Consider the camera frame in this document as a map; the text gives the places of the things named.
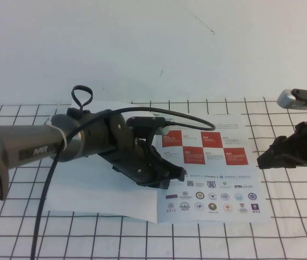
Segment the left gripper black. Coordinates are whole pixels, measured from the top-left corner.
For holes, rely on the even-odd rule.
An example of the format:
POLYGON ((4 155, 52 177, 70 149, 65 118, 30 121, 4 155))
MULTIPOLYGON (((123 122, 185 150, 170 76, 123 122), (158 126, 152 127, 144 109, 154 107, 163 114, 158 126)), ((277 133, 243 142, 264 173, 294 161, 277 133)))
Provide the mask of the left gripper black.
POLYGON ((170 180, 184 181, 185 169, 162 159, 152 145, 158 128, 166 126, 165 118, 135 116, 129 125, 123 116, 109 118, 113 148, 99 153, 113 168, 137 185, 167 190, 170 180))

